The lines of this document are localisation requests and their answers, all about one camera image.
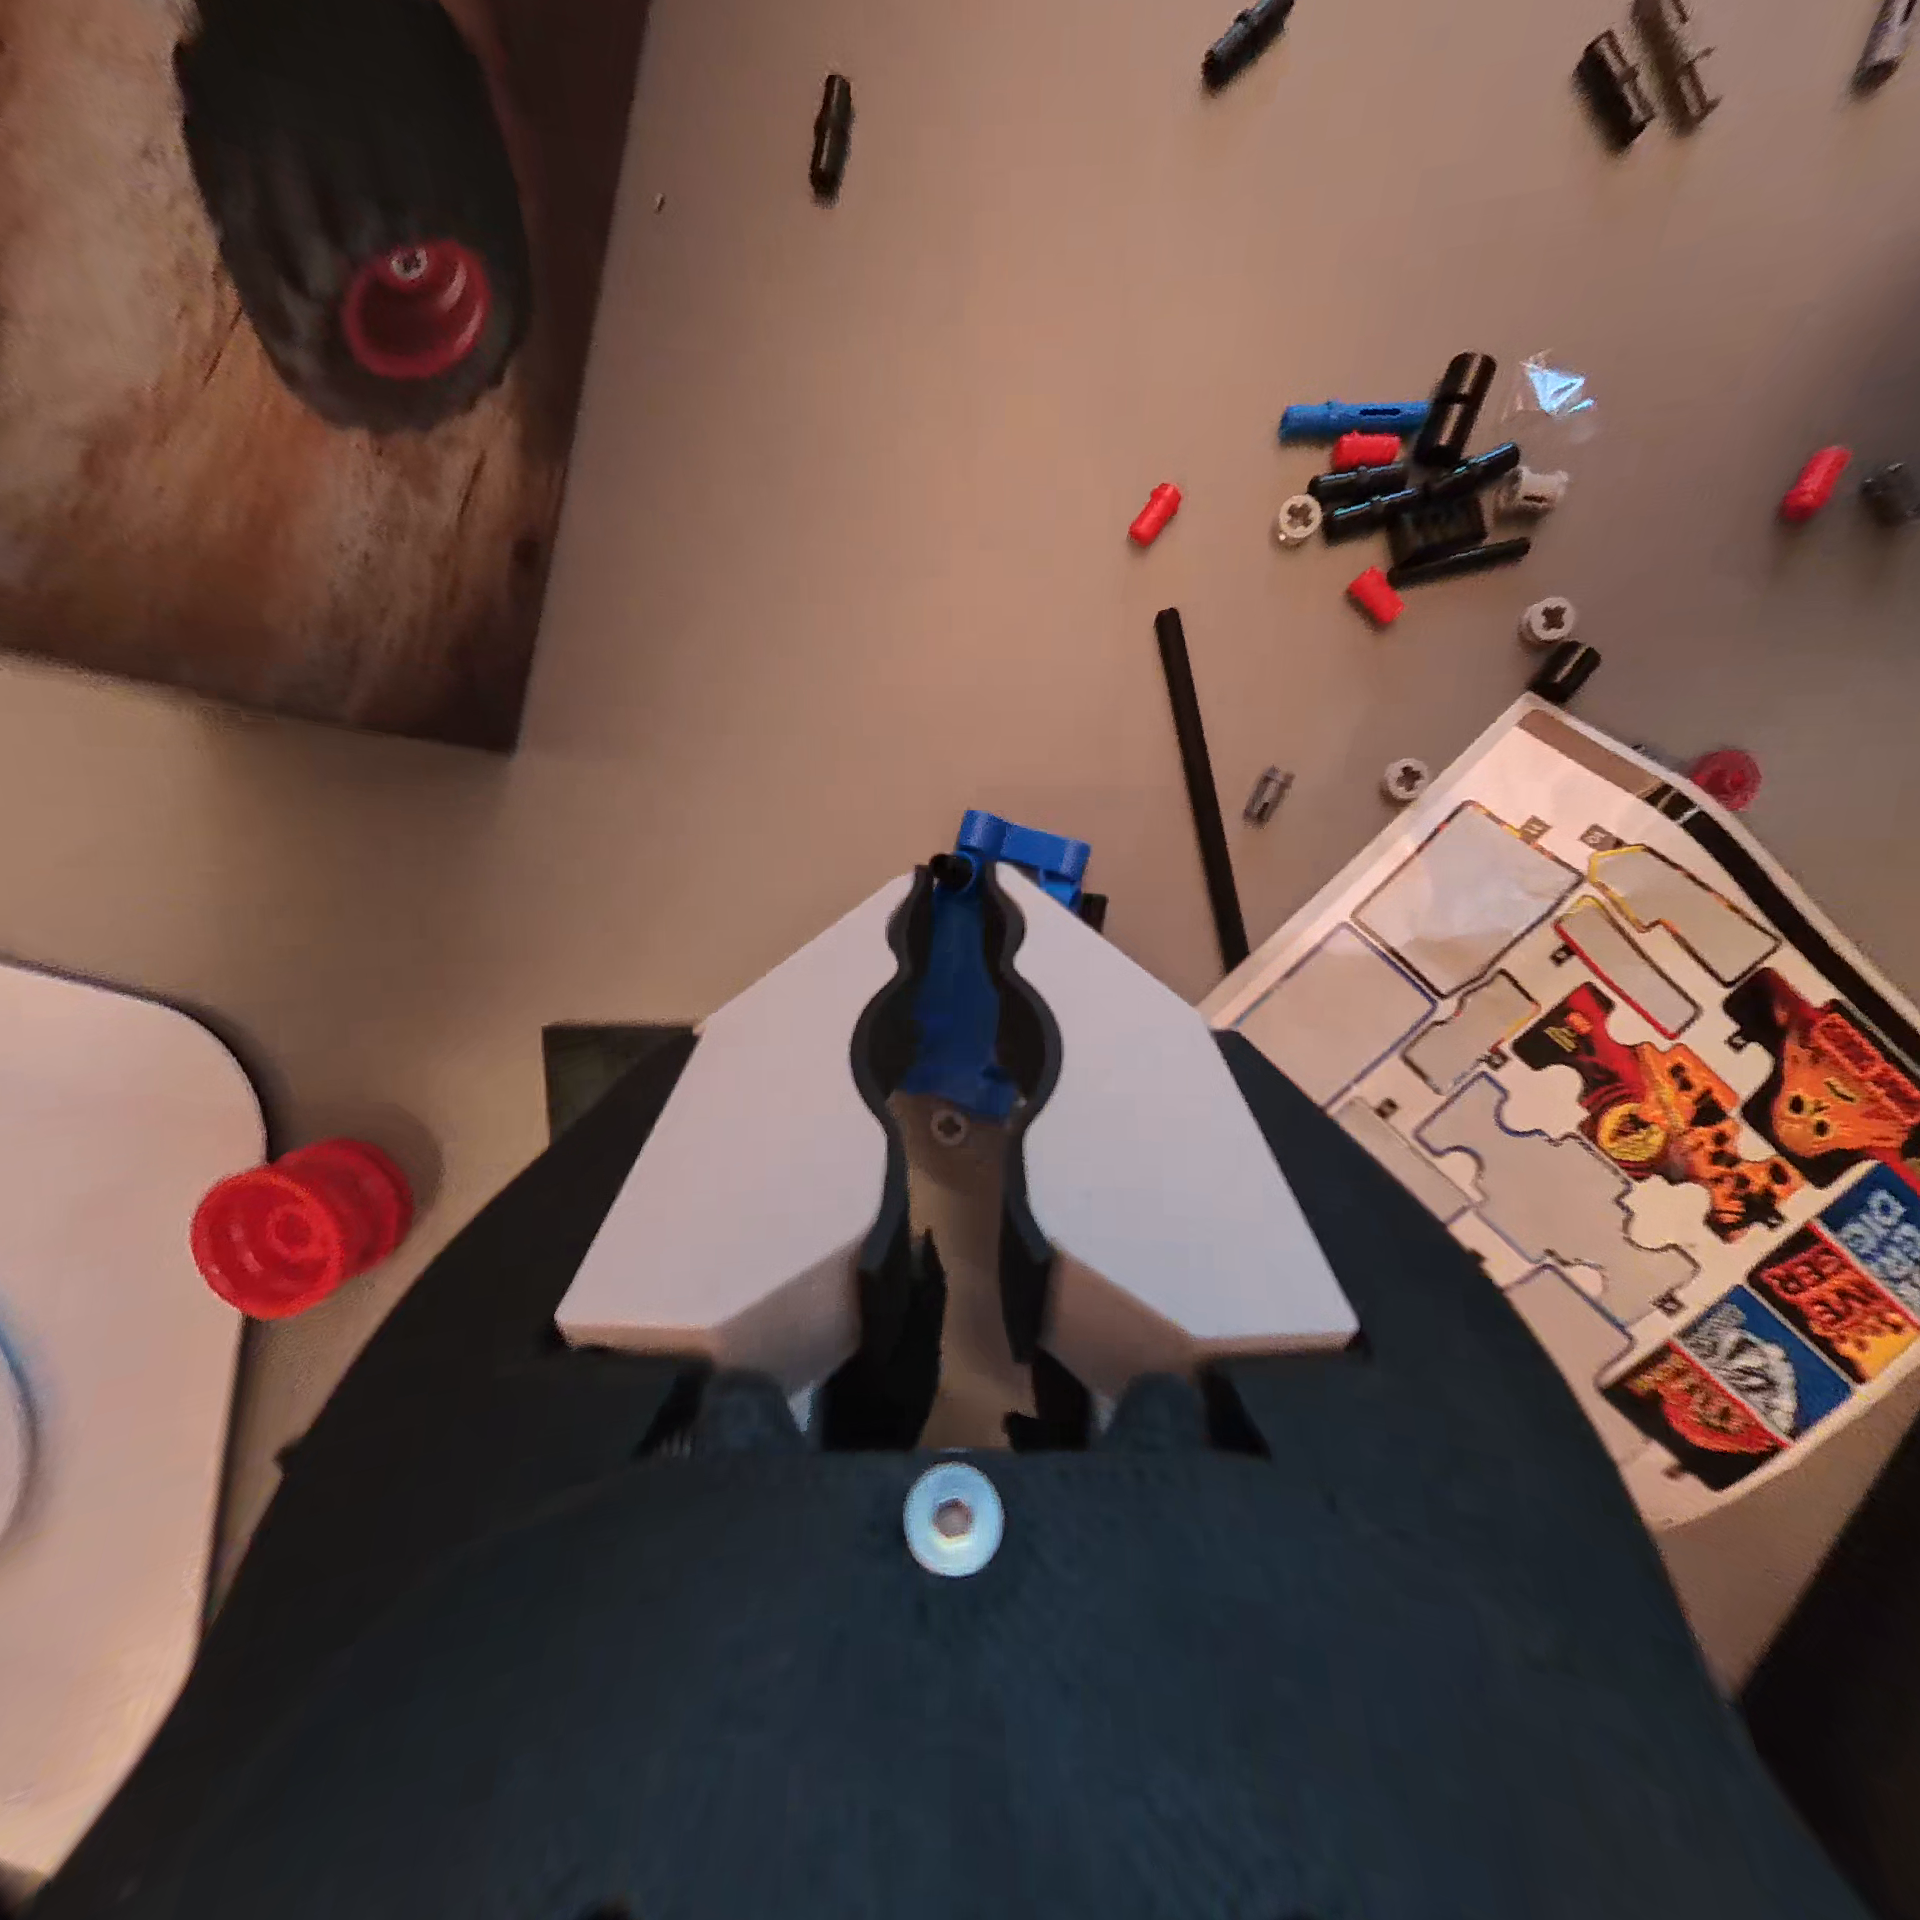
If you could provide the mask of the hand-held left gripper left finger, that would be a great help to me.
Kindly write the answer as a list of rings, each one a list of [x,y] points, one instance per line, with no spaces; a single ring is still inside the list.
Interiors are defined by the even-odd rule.
[[[928,872],[738,992],[693,1049],[555,1309],[573,1349],[818,1392],[837,1448],[910,1450],[939,1384],[942,1264],[890,1111],[917,1049]]]

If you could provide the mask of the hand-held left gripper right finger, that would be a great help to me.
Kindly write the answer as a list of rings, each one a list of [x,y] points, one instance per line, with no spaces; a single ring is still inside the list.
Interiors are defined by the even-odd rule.
[[[1002,978],[1041,1025],[1008,1220],[1041,1352],[1099,1404],[1140,1376],[1339,1353],[1361,1323],[1213,1029],[1016,868]]]

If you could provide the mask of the blue printed curved panel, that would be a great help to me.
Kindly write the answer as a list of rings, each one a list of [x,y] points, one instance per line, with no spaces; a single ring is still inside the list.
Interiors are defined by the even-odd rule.
[[[1084,839],[1010,824],[969,809],[950,851],[930,860],[928,963],[912,1000],[915,1051],[901,1092],[930,1097],[964,1122],[1004,1122],[1019,1090],[1000,1065],[1000,989],[985,941],[981,875],[997,861],[1012,864],[1059,906],[1093,929],[1106,916],[1105,897],[1088,897],[1093,845]]]

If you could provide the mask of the grey desk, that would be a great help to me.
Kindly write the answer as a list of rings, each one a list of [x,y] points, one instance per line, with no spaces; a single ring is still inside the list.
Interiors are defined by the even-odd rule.
[[[982,1602],[886,1613],[873,1525],[800,1610],[691,1543],[641,1457],[629,1363],[568,1360],[571,1252],[643,1120],[421,1275],[539,1136],[546,1018],[693,1018],[932,851],[969,802],[1084,833],[1126,954],[1213,964],[1150,617],[1185,610],[1216,769],[1293,759],[1268,931],[1386,817],[1392,752],[1505,706],[1515,583],[1432,593],[1401,639],[1257,524],[1296,397],[1432,387],[1452,349],[1564,355],[1598,435],[1532,573],[1595,619],[1584,713],[1681,754],[1740,738],[1760,833],[1915,997],[1915,535],[1771,522],[1820,441],[1915,452],[1915,59],[1845,100],[1872,5],[1701,5],[1723,105],[1609,156],[1573,65],[1619,5],[1300,5],[1213,103],[1230,5],[653,5],[513,759],[89,698],[19,668],[5,936],[212,1015],[288,1131],[392,1120],[436,1187],[416,1248],[242,1343],[217,1580],[282,1525],[273,1455],[358,1457],[344,1537],[422,1521],[467,1556],[406,1618],[314,1784],[233,1736],[214,1816],[241,1916],[344,1877],[338,1916],[1334,1916],[1462,1837],[1448,1914],[1693,1916],[1828,1901],[1746,1785],[1673,1601],[1547,1457],[1574,1545],[1630,1601],[1515,1644],[1532,1587],[1444,1601],[1392,1528],[1361,1570],[1307,1493],[1530,1467],[1507,1367],[1435,1421],[1356,1436],[1254,1386],[1275,1458],[1106,1464]],[[826,73],[840,202],[810,193]],[[1185,506],[1130,544],[1158,482]],[[670,1868],[675,1889],[652,1891]]]

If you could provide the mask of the black smooth square tile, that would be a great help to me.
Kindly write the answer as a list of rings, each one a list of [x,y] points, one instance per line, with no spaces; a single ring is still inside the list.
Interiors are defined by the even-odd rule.
[[[689,1025],[593,1025],[542,1027],[542,1087],[546,1140],[593,1111],[629,1073],[696,1039]]]

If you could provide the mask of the colourful sticker sheet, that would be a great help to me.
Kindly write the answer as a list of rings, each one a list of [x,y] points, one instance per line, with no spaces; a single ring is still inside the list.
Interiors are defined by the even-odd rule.
[[[1202,1004],[1478,1259],[1644,1521],[1918,1369],[1918,1033],[1757,839],[1534,698]]]

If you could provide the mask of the red wheel rim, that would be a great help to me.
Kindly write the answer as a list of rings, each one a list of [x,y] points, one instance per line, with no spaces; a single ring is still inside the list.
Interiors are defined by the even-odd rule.
[[[270,1323],[322,1306],[384,1264],[413,1227],[413,1188],[381,1148],[301,1146],[210,1187],[187,1250],[210,1292]]]

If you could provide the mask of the white book stand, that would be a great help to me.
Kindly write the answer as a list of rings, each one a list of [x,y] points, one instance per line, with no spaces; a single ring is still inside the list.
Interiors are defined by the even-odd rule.
[[[2,1856],[50,1877],[196,1660],[241,1314],[202,1280],[204,1194],[262,1162],[198,1020],[2,975]]]

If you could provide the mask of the short black axle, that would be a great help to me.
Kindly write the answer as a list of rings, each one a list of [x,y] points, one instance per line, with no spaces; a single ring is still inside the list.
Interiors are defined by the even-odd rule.
[[[1507,570],[1520,565],[1532,552],[1530,538],[1508,538],[1508,539],[1491,539],[1478,541],[1475,546],[1462,546],[1448,556],[1435,556],[1428,561],[1411,561],[1404,565],[1394,565],[1386,578],[1394,588],[1394,593],[1406,593],[1412,588],[1424,585],[1440,585],[1462,578],[1475,578],[1485,572]]]

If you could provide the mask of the long black pin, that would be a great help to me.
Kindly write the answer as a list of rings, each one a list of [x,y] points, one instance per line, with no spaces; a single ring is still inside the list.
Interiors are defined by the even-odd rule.
[[[1321,535],[1333,544],[1378,535],[1394,522],[1440,513],[1462,498],[1475,498],[1517,466],[1520,447],[1515,441],[1500,443],[1421,482],[1411,482],[1401,466],[1392,466],[1387,475],[1400,480],[1394,487],[1371,487],[1362,496],[1345,496],[1333,508],[1324,508]]]

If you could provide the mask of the dark toy set box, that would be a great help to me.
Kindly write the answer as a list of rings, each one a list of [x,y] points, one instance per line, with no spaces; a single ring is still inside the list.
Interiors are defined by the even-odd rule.
[[[5,651],[513,752],[646,13],[5,3]]]

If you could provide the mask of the clear plastic scrap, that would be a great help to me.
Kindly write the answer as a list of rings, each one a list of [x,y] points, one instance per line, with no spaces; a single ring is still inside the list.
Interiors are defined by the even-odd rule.
[[[1580,370],[1558,368],[1544,355],[1520,362],[1507,413],[1520,421],[1522,435],[1552,437],[1568,447],[1590,441],[1601,426],[1590,380]]]

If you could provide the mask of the black clip connector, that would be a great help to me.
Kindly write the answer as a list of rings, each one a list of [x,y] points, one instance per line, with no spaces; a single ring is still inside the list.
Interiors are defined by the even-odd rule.
[[[1616,153],[1633,149],[1658,119],[1658,105],[1644,83],[1642,66],[1626,51],[1616,29],[1604,29],[1586,42],[1574,61],[1573,83]]]

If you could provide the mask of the grey clip connector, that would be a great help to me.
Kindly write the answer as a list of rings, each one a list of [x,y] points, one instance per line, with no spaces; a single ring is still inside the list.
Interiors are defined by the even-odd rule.
[[[1673,123],[1689,135],[1701,131],[1721,105],[1721,93],[1697,3],[1630,3],[1627,9],[1652,57]]]

